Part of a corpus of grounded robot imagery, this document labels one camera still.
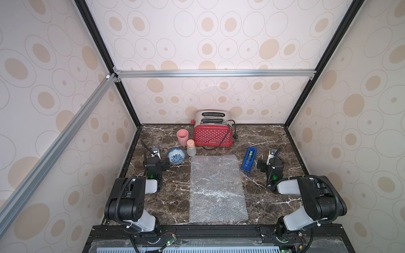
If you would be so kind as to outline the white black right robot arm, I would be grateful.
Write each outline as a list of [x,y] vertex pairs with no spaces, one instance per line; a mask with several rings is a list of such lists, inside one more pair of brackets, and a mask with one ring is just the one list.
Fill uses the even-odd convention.
[[328,177],[303,175],[284,178],[284,161],[276,156],[268,161],[259,159],[257,168],[266,173],[266,186],[271,192],[301,197],[299,209],[277,220],[275,237],[280,242],[288,241],[295,232],[332,223],[347,214],[346,203]]

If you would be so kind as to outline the blue white patterned bowl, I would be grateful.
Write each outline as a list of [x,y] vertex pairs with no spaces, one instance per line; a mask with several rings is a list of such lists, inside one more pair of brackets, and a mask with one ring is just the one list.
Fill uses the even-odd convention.
[[167,155],[170,164],[173,166],[183,164],[185,161],[185,157],[186,157],[185,152],[180,148],[171,149]]

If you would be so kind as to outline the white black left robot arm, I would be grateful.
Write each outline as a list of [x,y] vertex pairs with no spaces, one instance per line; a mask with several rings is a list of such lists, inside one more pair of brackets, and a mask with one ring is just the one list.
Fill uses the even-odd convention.
[[168,158],[154,156],[145,159],[143,165],[143,176],[116,179],[104,216],[127,229],[149,233],[158,228],[158,219],[146,211],[145,198],[162,189],[162,174],[170,168],[170,162]]

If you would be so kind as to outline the clear bubble wrap sheet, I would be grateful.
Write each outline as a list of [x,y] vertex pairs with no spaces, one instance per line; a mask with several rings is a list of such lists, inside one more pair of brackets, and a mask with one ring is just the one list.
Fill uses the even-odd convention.
[[236,156],[191,157],[189,204],[191,223],[230,224],[248,219]]

